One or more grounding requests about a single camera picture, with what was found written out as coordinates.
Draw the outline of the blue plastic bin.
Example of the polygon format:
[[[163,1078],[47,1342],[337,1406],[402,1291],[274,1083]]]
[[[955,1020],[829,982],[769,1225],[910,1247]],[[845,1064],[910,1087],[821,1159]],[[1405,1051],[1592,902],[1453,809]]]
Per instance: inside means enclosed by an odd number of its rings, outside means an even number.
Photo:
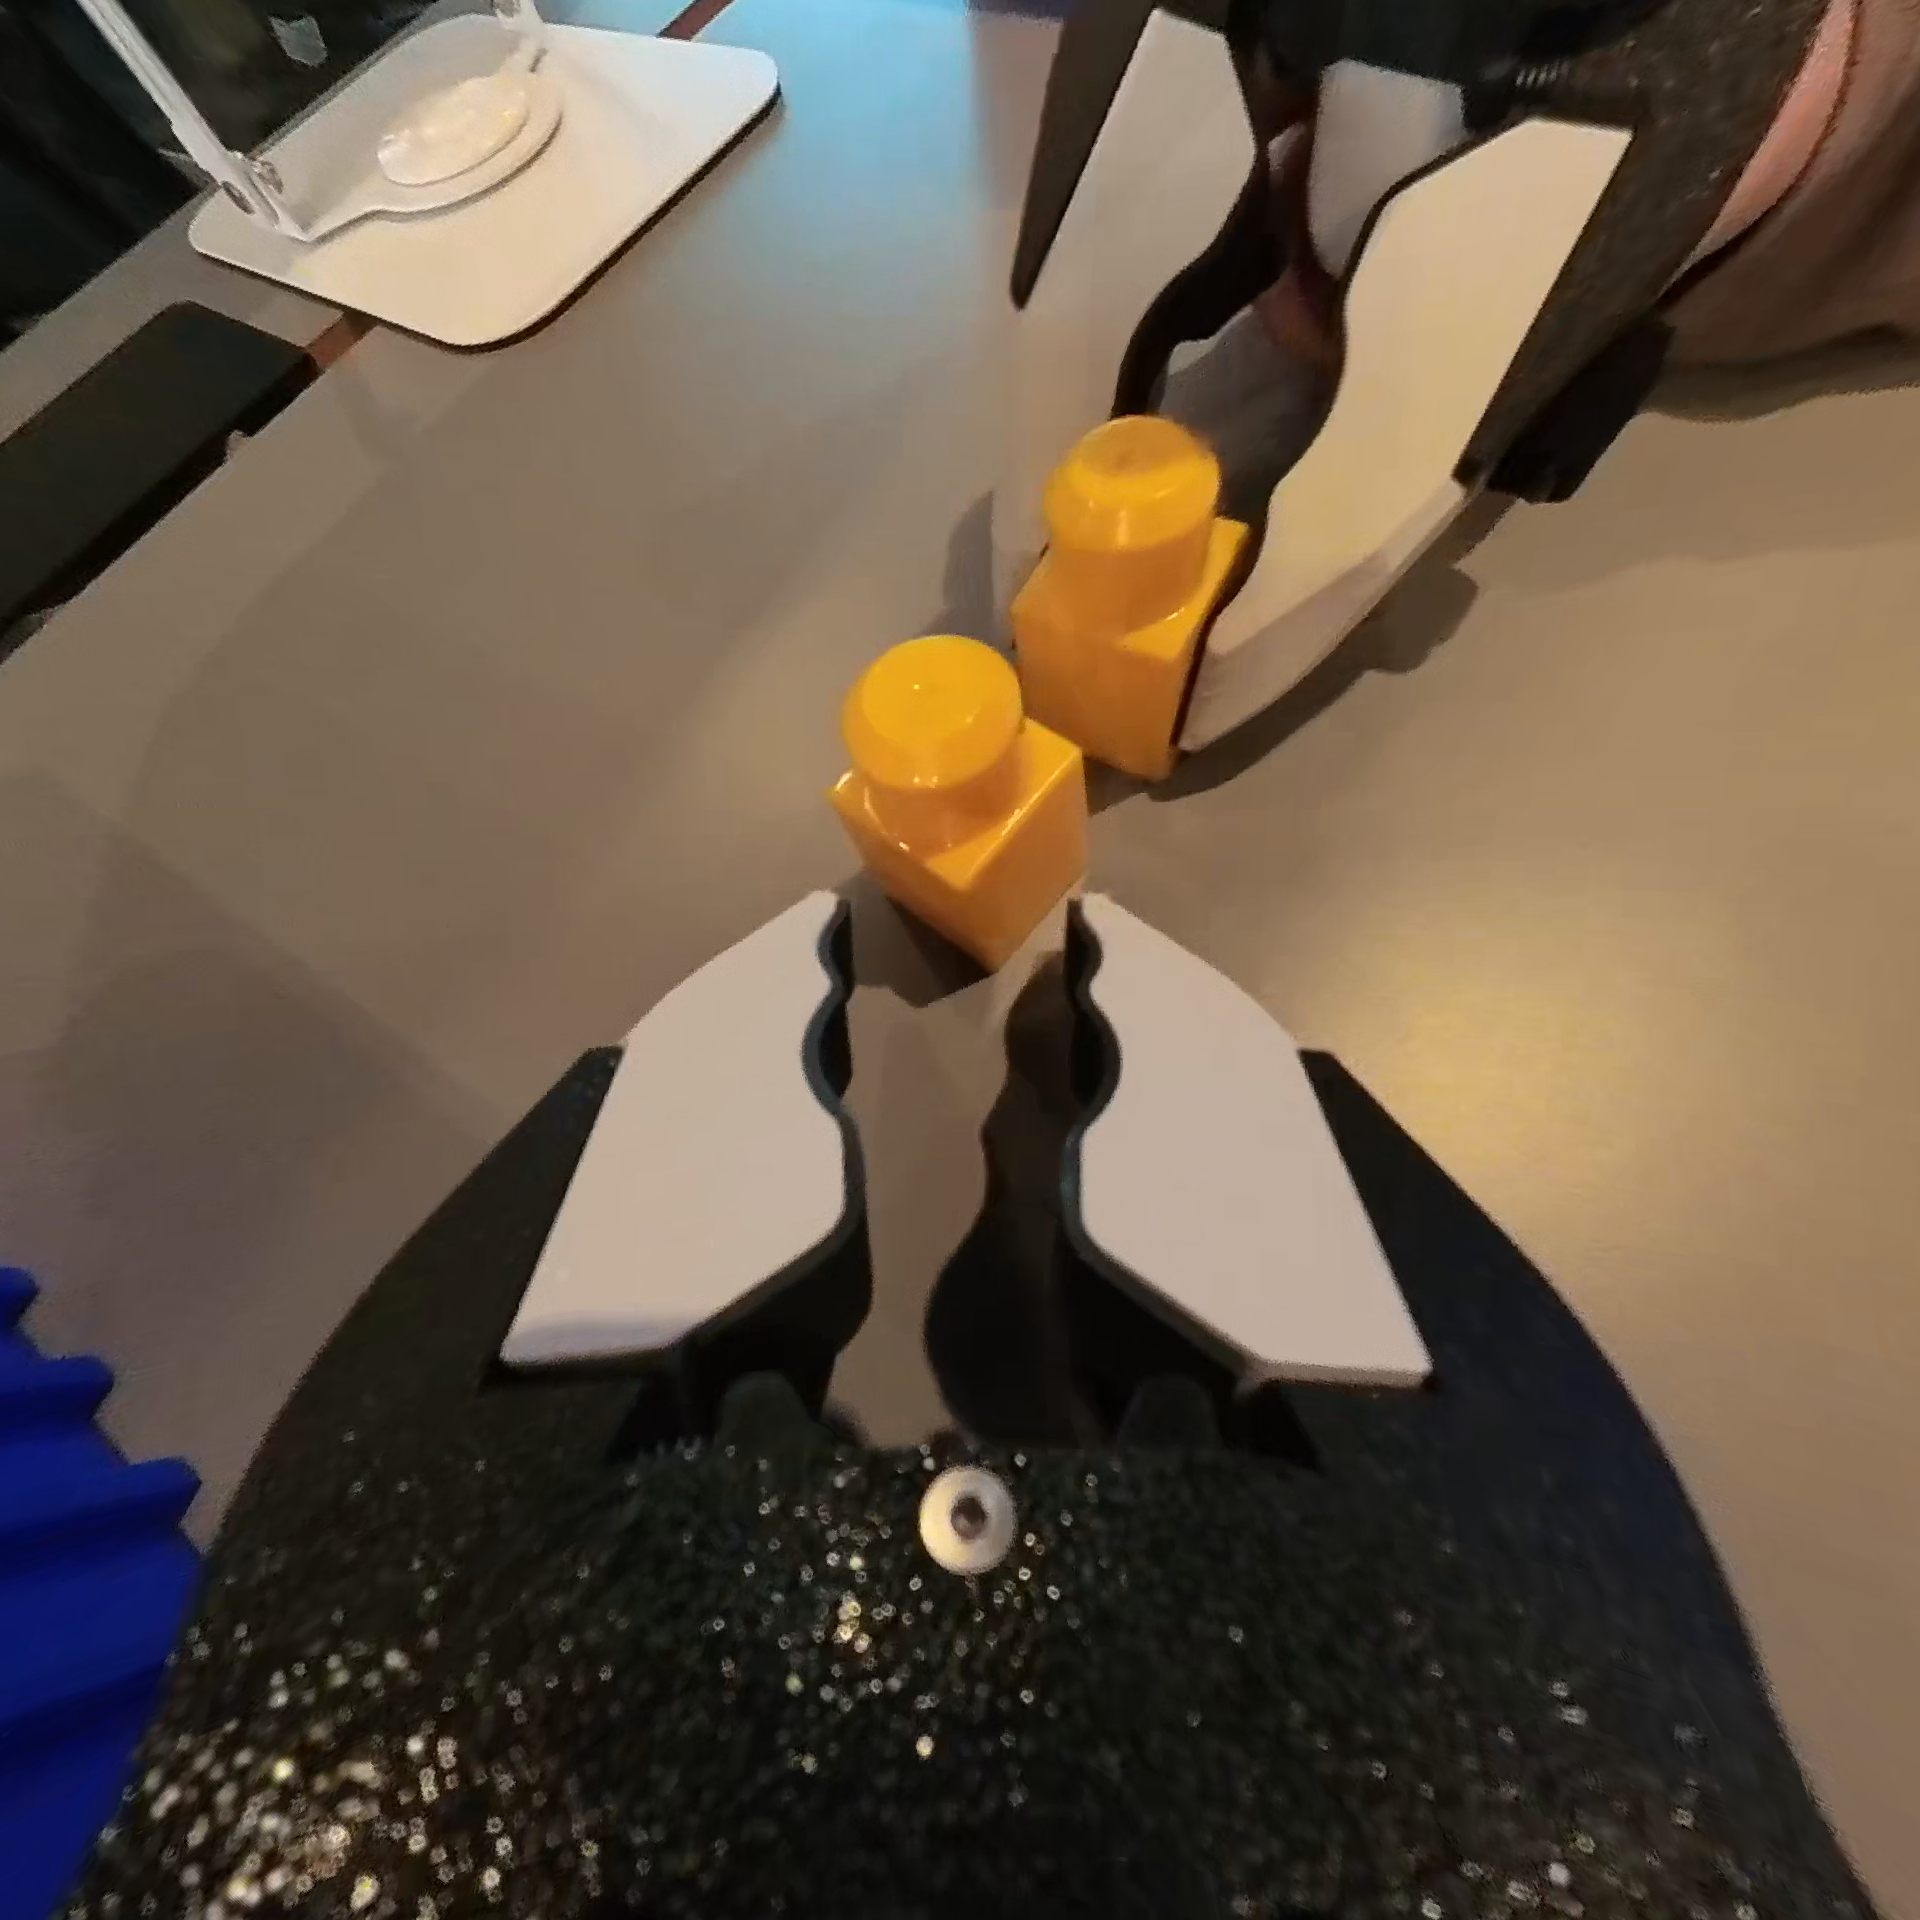
[[[3,1271],[3,1915],[57,1914],[112,1815],[186,1626],[201,1482],[99,1426],[112,1370],[42,1353]]]

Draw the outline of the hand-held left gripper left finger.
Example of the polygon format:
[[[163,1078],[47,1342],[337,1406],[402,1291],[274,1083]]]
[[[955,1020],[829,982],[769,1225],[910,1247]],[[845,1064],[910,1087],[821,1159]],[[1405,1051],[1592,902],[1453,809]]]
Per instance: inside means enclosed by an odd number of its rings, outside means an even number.
[[[689,1353],[858,1225],[851,988],[851,904],[811,891],[637,1022],[501,1342],[506,1367]]]

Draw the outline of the yellow one-stud building block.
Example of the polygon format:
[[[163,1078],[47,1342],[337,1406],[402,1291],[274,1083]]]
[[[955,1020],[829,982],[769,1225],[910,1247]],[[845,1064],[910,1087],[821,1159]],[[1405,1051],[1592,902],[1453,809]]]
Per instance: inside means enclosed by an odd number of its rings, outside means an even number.
[[[845,699],[830,802],[878,887],[983,969],[1003,968],[1089,872],[1083,753],[1025,710],[989,643],[921,635]]]
[[[1165,780],[1202,635],[1249,527],[1209,444],[1165,417],[1079,439],[1042,489],[1047,545],[1014,604],[1025,710],[1086,756]]]

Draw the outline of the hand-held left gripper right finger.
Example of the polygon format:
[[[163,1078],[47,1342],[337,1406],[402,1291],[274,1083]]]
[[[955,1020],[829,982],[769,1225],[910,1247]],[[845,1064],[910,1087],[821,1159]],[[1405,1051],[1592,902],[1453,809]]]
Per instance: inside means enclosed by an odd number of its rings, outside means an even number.
[[[1426,1385],[1401,1284],[1286,1024],[1104,895],[1069,916],[1096,1078],[1075,1124],[1075,1254],[1239,1377]]]

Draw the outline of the white board stand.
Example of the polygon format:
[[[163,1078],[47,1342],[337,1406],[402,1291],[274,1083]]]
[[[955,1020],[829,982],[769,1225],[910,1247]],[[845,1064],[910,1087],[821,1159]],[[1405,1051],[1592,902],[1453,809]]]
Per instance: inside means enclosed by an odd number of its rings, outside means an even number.
[[[127,8],[83,15],[210,184],[195,252],[456,351],[551,321],[781,94],[757,51],[490,4],[423,19],[242,153]]]

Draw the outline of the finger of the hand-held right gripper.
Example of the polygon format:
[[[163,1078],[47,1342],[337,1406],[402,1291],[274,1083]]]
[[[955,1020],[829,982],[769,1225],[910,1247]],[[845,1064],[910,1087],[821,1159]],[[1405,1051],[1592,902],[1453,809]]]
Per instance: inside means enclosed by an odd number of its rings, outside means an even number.
[[[1063,22],[1015,241],[1011,299],[1017,312],[1026,308],[1039,289],[1152,15],[1152,3],[1078,3]]]
[[[1179,750],[1321,666],[1471,502],[1462,478],[1631,136],[1530,116],[1469,139],[1462,86],[1343,60],[1319,87],[1307,236],[1343,260],[1325,424],[1202,635]]]

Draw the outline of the person's right forearm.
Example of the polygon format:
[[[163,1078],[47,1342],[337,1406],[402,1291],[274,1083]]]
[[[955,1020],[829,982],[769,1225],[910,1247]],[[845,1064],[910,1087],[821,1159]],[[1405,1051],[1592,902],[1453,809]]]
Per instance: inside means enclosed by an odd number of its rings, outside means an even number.
[[[1677,366],[1757,366],[1865,335],[1917,340],[1917,3],[1861,3],[1841,108],[1814,163],[1757,225],[1715,226],[1672,302]]]

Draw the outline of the person's right hand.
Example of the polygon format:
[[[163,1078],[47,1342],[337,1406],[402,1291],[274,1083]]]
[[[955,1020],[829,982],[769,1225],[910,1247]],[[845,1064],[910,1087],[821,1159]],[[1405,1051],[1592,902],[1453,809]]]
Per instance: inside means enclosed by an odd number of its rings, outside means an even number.
[[[1858,3],[1829,3],[1767,130],[1747,160],[1715,232],[1743,234],[1774,210],[1809,169],[1841,108],[1855,57]]]

